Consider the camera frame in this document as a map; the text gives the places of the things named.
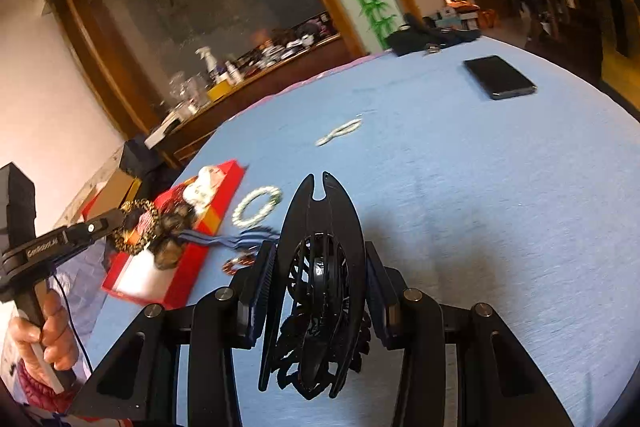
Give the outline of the left hand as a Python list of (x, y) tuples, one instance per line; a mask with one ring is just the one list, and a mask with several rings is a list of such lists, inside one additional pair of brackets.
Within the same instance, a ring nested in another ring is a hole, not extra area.
[(47, 292), (42, 303), (44, 323), (38, 327), (23, 317), (12, 317), (9, 335), (17, 347), (25, 369), (36, 381), (56, 389), (53, 369), (65, 372), (79, 359), (79, 348), (70, 327), (68, 312), (54, 289)]

